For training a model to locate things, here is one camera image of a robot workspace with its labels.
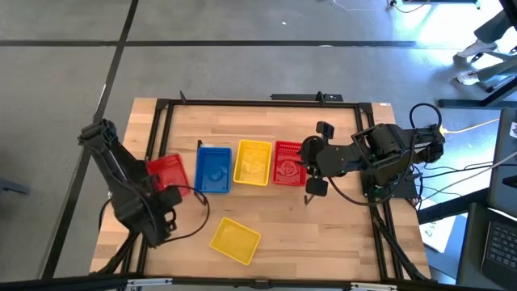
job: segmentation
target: wooden table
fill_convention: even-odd
[[[132,107],[124,146],[143,159],[156,99],[137,98]],[[389,104],[374,103],[376,124],[394,123]],[[195,178],[198,139],[231,147],[233,165],[241,139],[274,142],[302,141],[314,135],[319,120],[335,127],[334,144],[350,144],[357,132],[353,110],[339,108],[261,108],[226,106],[174,106],[167,153],[180,153],[191,184]],[[153,158],[158,156],[162,125]],[[359,172],[335,179],[356,200],[362,195]],[[304,188],[270,182],[257,187],[232,182],[227,195],[209,195],[212,208],[207,225],[195,236],[150,249],[145,274],[154,276],[204,276],[300,280],[379,280],[372,221],[366,207],[345,201],[334,189],[305,206]],[[407,201],[391,200],[397,240],[419,271],[430,276],[416,212]],[[193,196],[176,207],[178,230],[172,236],[195,230],[206,209]],[[223,217],[229,217],[262,235],[249,266],[214,251],[209,243]],[[126,239],[127,230],[108,206],[99,234],[91,271],[100,269]],[[133,252],[131,270],[137,265],[140,243]],[[388,273],[393,277],[389,246],[385,243]]]

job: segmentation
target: gray floor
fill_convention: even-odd
[[[130,2],[3,0],[0,38],[118,40]],[[397,123],[407,127],[416,103],[486,96],[453,78],[495,60],[469,64],[453,55],[474,41],[472,31],[501,9],[498,3],[482,1],[479,11],[473,4],[433,4],[408,15],[386,10],[384,0],[337,3],[341,6],[331,0],[141,1],[129,39],[415,40],[419,48],[126,48],[105,116],[123,136],[135,97],[174,98],[182,90],[188,98],[267,99],[271,93],[324,91],[347,101],[391,103]],[[454,24],[458,15],[461,25]],[[515,35],[506,34],[502,51],[515,45]],[[29,196],[0,195],[0,281],[40,273],[80,153],[76,136],[95,112],[114,51],[0,48],[0,176],[32,190]],[[497,111],[443,110],[443,125],[462,129],[495,117]],[[421,113],[417,122],[434,120]],[[496,129],[494,123],[448,136],[439,165],[491,160]],[[438,188],[460,176],[426,185]],[[486,186],[488,178],[451,191],[468,193]],[[106,193],[90,164],[58,276],[87,274]]]

